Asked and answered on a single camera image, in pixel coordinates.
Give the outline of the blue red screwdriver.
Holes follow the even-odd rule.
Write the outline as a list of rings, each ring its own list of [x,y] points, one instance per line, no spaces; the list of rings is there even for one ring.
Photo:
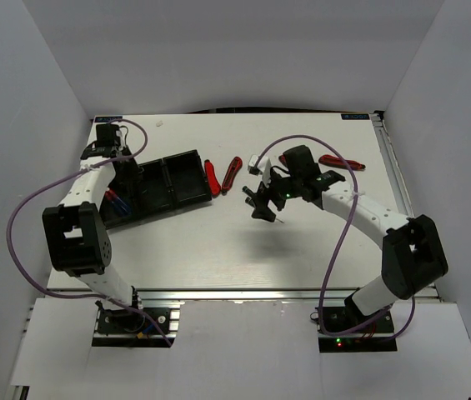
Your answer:
[[[115,192],[109,192],[109,197],[111,198],[112,202],[118,205],[124,212],[131,213],[132,209],[130,206],[125,203]]]
[[[127,216],[132,212],[131,208],[112,189],[108,188],[104,196],[119,215]]]

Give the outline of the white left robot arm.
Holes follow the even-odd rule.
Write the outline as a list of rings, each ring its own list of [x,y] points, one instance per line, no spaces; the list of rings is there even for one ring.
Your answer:
[[[113,248],[100,213],[110,191],[138,190],[140,169],[117,118],[96,126],[96,137],[82,151],[78,175],[63,200],[43,211],[43,227],[53,268],[86,284],[108,308],[122,305],[116,323],[134,333],[144,323],[133,286],[112,264]]]

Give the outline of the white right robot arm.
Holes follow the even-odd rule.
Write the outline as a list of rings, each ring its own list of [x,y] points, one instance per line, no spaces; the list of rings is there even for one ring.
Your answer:
[[[355,190],[338,172],[323,172],[310,149],[297,146],[283,155],[287,175],[273,170],[267,157],[254,155],[248,163],[261,183],[245,188],[252,217],[274,222],[275,206],[282,210],[293,198],[342,218],[371,239],[382,252],[381,273],[344,302],[346,325],[357,333],[372,326],[375,315],[398,300],[408,300],[448,273],[435,222],[425,215],[409,217],[394,212]]]

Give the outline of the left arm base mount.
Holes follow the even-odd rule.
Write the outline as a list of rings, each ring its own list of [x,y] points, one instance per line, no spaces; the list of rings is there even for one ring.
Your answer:
[[[178,328],[178,320],[173,318],[175,312],[170,307],[146,307],[143,309],[159,326],[165,335],[175,333]],[[95,328],[95,333],[103,337],[117,336],[117,335],[132,335],[137,336],[149,328],[145,333],[149,337],[159,336],[159,332],[155,327],[151,327],[151,322],[136,313],[127,311],[100,311],[98,313],[98,321]]]

